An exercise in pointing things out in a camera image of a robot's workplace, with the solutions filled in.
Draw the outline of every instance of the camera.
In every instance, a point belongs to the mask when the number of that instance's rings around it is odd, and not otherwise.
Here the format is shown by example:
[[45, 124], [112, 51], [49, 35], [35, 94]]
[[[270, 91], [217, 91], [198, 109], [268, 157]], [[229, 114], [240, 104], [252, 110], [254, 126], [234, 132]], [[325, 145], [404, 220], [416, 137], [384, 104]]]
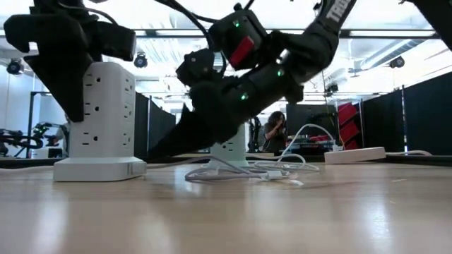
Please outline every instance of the camera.
[[337, 83], [331, 83], [325, 90], [325, 97], [331, 97], [335, 92], [339, 91]]
[[20, 75], [25, 70], [21, 59], [11, 59], [11, 62], [6, 67], [6, 71], [11, 75]]
[[402, 68], [404, 65], [405, 60], [401, 56], [389, 62], [389, 67], [391, 68]]
[[145, 68], [146, 66], [148, 66], [146, 55], [144, 53], [138, 53], [135, 60], [133, 60], [133, 64], [136, 68]]

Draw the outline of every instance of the robotic arm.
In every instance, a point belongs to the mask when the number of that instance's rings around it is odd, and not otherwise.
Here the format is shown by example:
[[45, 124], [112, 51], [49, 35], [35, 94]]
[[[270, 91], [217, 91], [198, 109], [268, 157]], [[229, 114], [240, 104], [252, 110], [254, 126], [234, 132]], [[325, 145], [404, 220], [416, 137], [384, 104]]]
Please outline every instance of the robotic arm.
[[133, 30], [98, 19], [82, 0], [34, 0], [30, 14], [4, 23], [6, 40], [19, 51], [28, 53], [36, 42], [39, 55], [24, 61], [73, 122], [84, 118], [83, 76], [90, 64], [102, 55], [132, 61], [135, 53]]
[[[178, 155], [223, 143], [236, 135], [247, 119], [281, 97], [289, 103], [302, 101], [303, 83], [332, 62], [340, 29], [355, 2], [323, 1], [319, 15], [301, 35], [267, 34], [251, 10], [236, 6], [234, 13], [210, 27], [208, 34], [215, 47], [187, 55], [177, 70], [180, 81], [191, 87], [194, 110], [184, 108], [178, 126], [149, 151], [149, 156]], [[288, 54], [280, 59], [284, 49]], [[236, 71], [251, 70], [240, 78], [211, 74], [214, 51], [222, 52]], [[180, 133], [186, 130], [198, 131], [204, 139], [198, 143], [184, 139]]]
[[[29, 140], [34, 140], [36, 145], [30, 145]], [[23, 135], [22, 131], [10, 131], [6, 129], [0, 129], [0, 156], [5, 157], [8, 153], [8, 148], [5, 144], [12, 145], [14, 147], [39, 149], [43, 146], [43, 142], [37, 136], [29, 137]]]

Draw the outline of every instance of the black curtain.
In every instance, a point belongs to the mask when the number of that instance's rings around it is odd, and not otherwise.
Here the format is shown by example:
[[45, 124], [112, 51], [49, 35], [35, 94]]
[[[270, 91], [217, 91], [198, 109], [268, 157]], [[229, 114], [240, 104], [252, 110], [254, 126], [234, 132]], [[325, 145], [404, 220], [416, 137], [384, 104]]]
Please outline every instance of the black curtain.
[[362, 118], [365, 147], [384, 147], [387, 152], [405, 150], [401, 90], [363, 102]]
[[159, 108], [152, 100], [149, 103], [148, 149], [157, 143], [176, 126], [176, 116]]
[[405, 89], [409, 150], [452, 155], [452, 73]]
[[149, 98], [135, 94], [135, 138], [133, 155], [140, 159], [148, 157]]

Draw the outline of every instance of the power adapter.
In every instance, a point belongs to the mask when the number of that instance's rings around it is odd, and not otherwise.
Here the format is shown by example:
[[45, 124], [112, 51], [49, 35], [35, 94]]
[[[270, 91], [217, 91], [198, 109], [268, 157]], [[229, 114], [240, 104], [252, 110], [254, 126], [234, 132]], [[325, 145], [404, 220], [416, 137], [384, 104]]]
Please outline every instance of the power adapter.
[[349, 164], [386, 158], [384, 147], [372, 147], [356, 150], [333, 151], [325, 153], [326, 164]]

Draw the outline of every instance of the desk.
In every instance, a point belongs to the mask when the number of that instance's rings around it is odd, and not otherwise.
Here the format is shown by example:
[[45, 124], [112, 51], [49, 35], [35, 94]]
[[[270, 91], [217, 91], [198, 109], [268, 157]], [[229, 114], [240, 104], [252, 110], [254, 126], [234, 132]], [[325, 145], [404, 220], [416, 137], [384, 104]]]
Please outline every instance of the desk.
[[447, 253], [452, 168], [319, 165], [296, 186], [189, 183], [196, 167], [115, 183], [0, 176], [1, 254]]
[[[259, 156], [267, 156], [267, 157], [274, 157], [275, 155], [273, 153], [269, 153], [269, 152], [260, 152], [260, 153], [256, 153], [256, 155]], [[177, 155], [175, 157], [177, 158], [199, 158], [202, 156], [210, 156], [210, 153], [191, 153], [191, 154], [183, 154], [183, 155]]]

